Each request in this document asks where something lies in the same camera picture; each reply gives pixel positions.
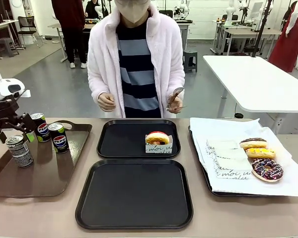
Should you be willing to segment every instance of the hand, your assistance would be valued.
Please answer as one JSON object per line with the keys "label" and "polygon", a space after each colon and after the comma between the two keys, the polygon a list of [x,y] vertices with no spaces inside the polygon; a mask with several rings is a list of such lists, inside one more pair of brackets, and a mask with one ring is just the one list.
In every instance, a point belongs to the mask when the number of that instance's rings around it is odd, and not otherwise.
{"label": "hand", "polygon": [[102,93],[98,97],[98,105],[104,112],[112,112],[116,108],[114,95],[111,93]]}
{"label": "hand", "polygon": [[178,114],[181,112],[182,108],[183,108],[182,100],[179,97],[176,97],[174,101],[170,104],[169,112]]}

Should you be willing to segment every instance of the person's left hand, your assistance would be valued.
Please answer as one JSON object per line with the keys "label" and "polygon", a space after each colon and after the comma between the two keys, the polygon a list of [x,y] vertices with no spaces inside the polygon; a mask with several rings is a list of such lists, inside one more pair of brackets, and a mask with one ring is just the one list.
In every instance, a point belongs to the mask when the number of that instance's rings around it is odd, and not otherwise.
{"label": "person's left hand", "polygon": [[174,99],[174,101],[170,104],[169,112],[174,113],[174,114],[178,114],[178,113],[181,112],[182,108],[183,108],[182,100],[179,97],[176,97]]}

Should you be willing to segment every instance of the soda can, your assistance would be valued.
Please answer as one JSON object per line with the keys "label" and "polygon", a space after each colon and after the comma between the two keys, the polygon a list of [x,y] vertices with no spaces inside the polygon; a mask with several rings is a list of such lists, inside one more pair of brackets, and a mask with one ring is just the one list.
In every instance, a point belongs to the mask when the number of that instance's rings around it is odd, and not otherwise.
{"label": "soda can", "polygon": [[19,167],[24,168],[33,163],[33,157],[23,135],[11,136],[5,141],[5,144]]}
{"label": "soda can", "polygon": [[32,120],[36,124],[35,134],[39,142],[47,142],[51,139],[51,135],[46,124],[43,113],[35,113],[31,115]]}
{"label": "soda can", "polygon": [[52,142],[55,152],[63,154],[69,150],[69,142],[65,134],[65,128],[62,123],[56,122],[49,125]]}

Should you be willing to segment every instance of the paper donut box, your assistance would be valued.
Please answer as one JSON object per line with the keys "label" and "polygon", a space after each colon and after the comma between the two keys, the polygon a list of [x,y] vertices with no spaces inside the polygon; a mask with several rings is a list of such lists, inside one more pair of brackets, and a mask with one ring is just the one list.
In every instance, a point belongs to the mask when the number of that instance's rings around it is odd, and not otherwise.
{"label": "paper donut box", "polygon": [[241,148],[214,148],[206,144],[206,152],[214,162],[214,169],[220,179],[249,179],[252,166]]}
{"label": "paper donut box", "polygon": [[145,144],[146,144],[146,153],[155,153],[155,154],[171,154],[172,153],[172,144],[173,139],[172,136],[168,136],[170,143],[167,145],[152,145],[146,143],[147,135],[145,136]]}

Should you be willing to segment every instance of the donut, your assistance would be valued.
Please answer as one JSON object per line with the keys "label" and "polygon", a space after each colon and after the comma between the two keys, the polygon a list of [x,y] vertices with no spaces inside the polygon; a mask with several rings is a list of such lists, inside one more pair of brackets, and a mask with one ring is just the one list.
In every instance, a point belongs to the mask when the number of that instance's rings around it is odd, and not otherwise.
{"label": "donut", "polygon": [[153,131],[146,137],[146,143],[153,145],[166,145],[170,143],[167,134],[161,131]]}
{"label": "donut", "polygon": [[244,150],[249,148],[266,148],[267,141],[262,138],[249,138],[239,144]]}
{"label": "donut", "polygon": [[256,159],[252,163],[253,174],[266,182],[277,182],[284,174],[283,168],[271,159]]}
{"label": "donut", "polygon": [[246,150],[246,154],[249,158],[267,158],[273,159],[276,156],[276,152],[266,148],[250,148]]}

